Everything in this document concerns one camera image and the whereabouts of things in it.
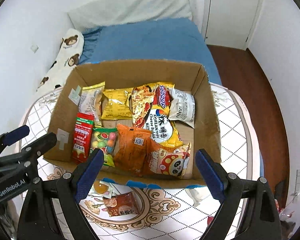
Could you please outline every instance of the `blue gripper pad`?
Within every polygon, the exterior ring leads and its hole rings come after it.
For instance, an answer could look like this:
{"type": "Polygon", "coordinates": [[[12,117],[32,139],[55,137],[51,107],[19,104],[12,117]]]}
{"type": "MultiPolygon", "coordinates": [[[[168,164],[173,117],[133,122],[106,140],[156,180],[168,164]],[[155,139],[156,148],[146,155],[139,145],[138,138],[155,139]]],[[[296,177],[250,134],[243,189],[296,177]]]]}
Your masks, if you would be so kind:
{"type": "Polygon", "coordinates": [[[29,132],[30,130],[28,126],[26,125],[20,126],[17,129],[7,133],[4,136],[3,144],[6,146],[10,146],[16,143],[17,141],[21,140],[22,138],[28,136],[29,132]]]}
{"type": "Polygon", "coordinates": [[[76,200],[77,204],[79,204],[80,200],[85,199],[88,196],[88,193],[103,165],[103,151],[100,149],[95,150],[98,150],[97,154],[94,156],[93,160],[89,163],[88,167],[85,169],[85,171],[83,172],[83,174],[77,182],[77,191],[74,196],[74,199],[76,200]]]}
{"type": "Polygon", "coordinates": [[[212,197],[223,202],[225,199],[223,183],[213,168],[213,160],[205,150],[200,149],[196,152],[195,163],[204,178],[212,197]]]}

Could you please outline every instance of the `orange candy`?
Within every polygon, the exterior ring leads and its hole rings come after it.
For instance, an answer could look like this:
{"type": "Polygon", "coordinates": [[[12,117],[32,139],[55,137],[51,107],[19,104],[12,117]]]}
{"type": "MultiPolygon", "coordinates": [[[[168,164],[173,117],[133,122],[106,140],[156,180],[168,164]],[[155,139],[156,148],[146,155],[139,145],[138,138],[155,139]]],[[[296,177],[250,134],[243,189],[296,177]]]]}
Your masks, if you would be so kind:
{"type": "Polygon", "coordinates": [[[109,187],[105,184],[101,184],[99,180],[93,183],[93,187],[98,194],[104,194],[108,191],[109,187]]]}
{"type": "Polygon", "coordinates": [[[108,140],[108,146],[113,147],[114,146],[114,140],[108,140]]]}

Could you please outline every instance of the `qr code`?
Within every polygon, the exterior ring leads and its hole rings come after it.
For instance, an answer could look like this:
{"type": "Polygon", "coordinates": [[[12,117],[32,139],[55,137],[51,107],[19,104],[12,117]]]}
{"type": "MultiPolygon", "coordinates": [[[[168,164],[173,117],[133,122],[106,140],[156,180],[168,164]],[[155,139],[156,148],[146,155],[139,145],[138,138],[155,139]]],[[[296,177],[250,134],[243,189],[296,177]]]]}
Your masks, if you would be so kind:
{"type": "Polygon", "coordinates": [[[143,145],[143,139],[136,137],[134,144],[143,145]]]}

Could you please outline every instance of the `snack bag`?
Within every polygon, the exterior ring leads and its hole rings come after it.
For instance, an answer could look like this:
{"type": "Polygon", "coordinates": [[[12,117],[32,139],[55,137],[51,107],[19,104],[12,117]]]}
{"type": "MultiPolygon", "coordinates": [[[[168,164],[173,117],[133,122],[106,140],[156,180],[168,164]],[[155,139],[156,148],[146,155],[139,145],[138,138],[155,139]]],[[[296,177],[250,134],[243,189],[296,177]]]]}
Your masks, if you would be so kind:
{"type": "Polygon", "coordinates": [[[173,87],[166,82],[151,83],[136,87],[131,95],[133,126],[152,131],[151,138],[165,147],[183,145],[175,124],[168,120],[173,87]]]}
{"type": "Polygon", "coordinates": [[[140,214],[136,199],[132,192],[117,195],[112,198],[103,198],[103,203],[110,217],[140,214]]]}
{"type": "Polygon", "coordinates": [[[178,89],[170,89],[172,102],[170,107],[169,120],[180,120],[194,128],[194,97],[193,95],[180,91],[178,89]]]}
{"type": "Polygon", "coordinates": [[[141,176],[151,131],[138,127],[130,128],[123,124],[118,124],[117,129],[119,151],[114,156],[115,166],[141,176]]]}
{"type": "Polygon", "coordinates": [[[172,175],[182,179],[186,172],[190,153],[191,143],[169,150],[169,148],[162,147],[159,143],[151,140],[143,173],[172,175]]]}
{"type": "Polygon", "coordinates": [[[133,88],[107,89],[103,94],[108,98],[108,103],[102,113],[103,120],[131,119],[129,97],[133,88]]]}
{"type": "Polygon", "coordinates": [[[101,127],[101,98],[106,83],[83,87],[79,101],[79,112],[94,116],[94,127],[101,127]]]}
{"type": "Polygon", "coordinates": [[[117,128],[93,128],[90,153],[100,148],[104,154],[112,153],[117,138],[117,128]]]}
{"type": "Polygon", "coordinates": [[[77,122],[74,127],[72,157],[78,162],[85,162],[89,156],[93,119],[92,115],[77,114],[77,122]]]}
{"type": "Polygon", "coordinates": [[[108,183],[108,182],[105,182],[102,180],[96,180],[93,183],[93,186],[92,186],[90,192],[91,191],[92,191],[92,193],[99,194],[105,198],[111,198],[112,192],[113,192],[113,187],[111,187],[110,183],[108,183]]]}

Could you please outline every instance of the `bear pattern pillow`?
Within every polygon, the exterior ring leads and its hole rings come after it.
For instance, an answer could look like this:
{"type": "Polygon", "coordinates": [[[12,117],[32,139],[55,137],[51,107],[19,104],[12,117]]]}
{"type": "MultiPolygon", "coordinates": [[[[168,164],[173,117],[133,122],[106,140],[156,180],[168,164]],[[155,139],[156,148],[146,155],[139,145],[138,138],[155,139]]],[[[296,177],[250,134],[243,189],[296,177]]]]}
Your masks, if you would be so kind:
{"type": "Polygon", "coordinates": [[[62,38],[60,51],[37,89],[37,97],[63,86],[72,69],[79,63],[84,38],[81,32],[69,29],[62,38]]]}

